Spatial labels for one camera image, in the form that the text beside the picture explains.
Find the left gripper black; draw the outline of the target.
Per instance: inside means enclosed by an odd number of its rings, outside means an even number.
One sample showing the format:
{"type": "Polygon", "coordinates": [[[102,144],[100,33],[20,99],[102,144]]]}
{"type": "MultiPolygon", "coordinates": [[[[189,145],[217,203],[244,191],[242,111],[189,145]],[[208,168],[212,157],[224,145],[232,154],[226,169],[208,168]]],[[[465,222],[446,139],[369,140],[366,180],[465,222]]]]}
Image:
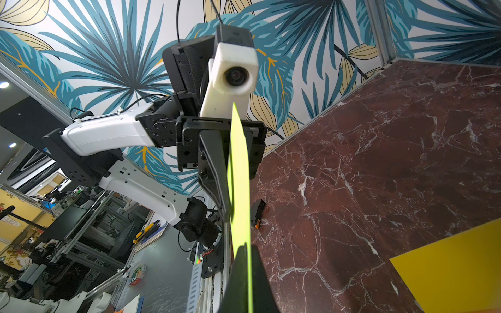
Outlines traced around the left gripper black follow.
{"type": "MultiPolygon", "coordinates": [[[[198,181],[229,221],[231,204],[227,181],[231,119],[181,116],[176,121],[177,161],[180,170],[198,168],[198,181]]],[[[249,155],[249,178],[254,179],[264,156],[267,128],[260,121],[242,121],[249,155]]]]}

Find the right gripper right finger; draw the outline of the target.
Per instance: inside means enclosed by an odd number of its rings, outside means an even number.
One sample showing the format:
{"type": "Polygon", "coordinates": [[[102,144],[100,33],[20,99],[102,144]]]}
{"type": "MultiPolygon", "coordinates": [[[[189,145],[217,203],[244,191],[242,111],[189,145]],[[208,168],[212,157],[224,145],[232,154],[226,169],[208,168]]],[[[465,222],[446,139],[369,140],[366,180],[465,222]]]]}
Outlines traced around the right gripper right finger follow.
{"type": "Polygon", "coordinates": [[[251,246],[252,256],[252,287],[253,287],[253,312],[256,313],[280,313],[275,302],[269,280],[266,275],[258,248],[251,246]]]}

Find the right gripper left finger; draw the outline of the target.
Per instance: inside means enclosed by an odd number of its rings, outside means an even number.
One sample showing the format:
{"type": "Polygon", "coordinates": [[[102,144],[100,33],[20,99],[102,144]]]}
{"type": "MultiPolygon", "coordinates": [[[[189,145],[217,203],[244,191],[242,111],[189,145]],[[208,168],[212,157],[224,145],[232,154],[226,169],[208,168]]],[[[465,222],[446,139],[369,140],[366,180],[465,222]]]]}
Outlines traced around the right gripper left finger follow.
{"type": "Polygon", "coordinates": [[[240,246],[232,266],[219,313],[249,312],[249,275],[247,244],[240,246]]]}

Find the green paper sheet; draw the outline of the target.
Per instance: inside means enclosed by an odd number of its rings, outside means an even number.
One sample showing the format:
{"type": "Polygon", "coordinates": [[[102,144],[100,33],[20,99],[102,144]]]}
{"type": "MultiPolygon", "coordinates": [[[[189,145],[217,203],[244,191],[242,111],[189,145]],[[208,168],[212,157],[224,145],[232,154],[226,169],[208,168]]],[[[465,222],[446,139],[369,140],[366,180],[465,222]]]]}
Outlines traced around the green paper sheet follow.
{"type": "Polygon", "coordinates": [[[247,312],[253,311],[253,275],[251,256],[251,216],[250,216],[250,179],[249,153],[243,125],[237,106],[232,107],[232,123],[230,129],[230,152],[228,159],[228,191],[233,207],[231,219],[233,248],[244,248],[244,264],[247,273],[247,312]]]}

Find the yellow paper sheet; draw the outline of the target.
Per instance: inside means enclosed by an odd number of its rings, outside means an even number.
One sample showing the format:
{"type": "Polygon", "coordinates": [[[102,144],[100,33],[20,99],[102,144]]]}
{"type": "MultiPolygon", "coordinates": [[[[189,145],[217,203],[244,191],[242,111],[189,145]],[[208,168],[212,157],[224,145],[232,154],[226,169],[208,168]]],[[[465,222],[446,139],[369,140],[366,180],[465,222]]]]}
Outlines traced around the yellow paper sheet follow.
{"type": "Polygon", "coordinates": [[[500,220],[391,259],[424,312],[500,311],[500,220]]]}

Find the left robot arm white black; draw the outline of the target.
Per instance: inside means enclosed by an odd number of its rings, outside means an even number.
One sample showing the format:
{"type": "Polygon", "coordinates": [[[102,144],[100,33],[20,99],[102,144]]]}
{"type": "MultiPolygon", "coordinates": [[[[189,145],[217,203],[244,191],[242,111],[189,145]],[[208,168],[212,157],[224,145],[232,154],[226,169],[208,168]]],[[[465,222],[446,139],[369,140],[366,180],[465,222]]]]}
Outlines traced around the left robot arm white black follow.
{"type": "Polygon", "coordinates": [[[203,201],[163,185],[125,149],[175,147],[179,170],[197,172],[220,218],[228,221],[232,112],[247,114],[257,85],[257,51],[241,29],[177,43],[163,51],[163,62],[172,95],[106,116],[84,113],[43,140],[72,180],[124,195],[156,212],[186,240],[211,247],[220,230],[203,201]]]}

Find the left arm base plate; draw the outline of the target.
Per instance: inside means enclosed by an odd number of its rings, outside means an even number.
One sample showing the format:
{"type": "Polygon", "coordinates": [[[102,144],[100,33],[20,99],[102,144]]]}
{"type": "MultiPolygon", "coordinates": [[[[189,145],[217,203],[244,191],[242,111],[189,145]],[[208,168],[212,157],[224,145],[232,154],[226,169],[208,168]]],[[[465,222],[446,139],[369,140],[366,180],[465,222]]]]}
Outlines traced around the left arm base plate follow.
{"type": "Polygon", "coordinates": [[[203,279],[213,277],[224,269],[224,248],[220,243],[209,254],[202,258],[202,274],[203,279]]]}

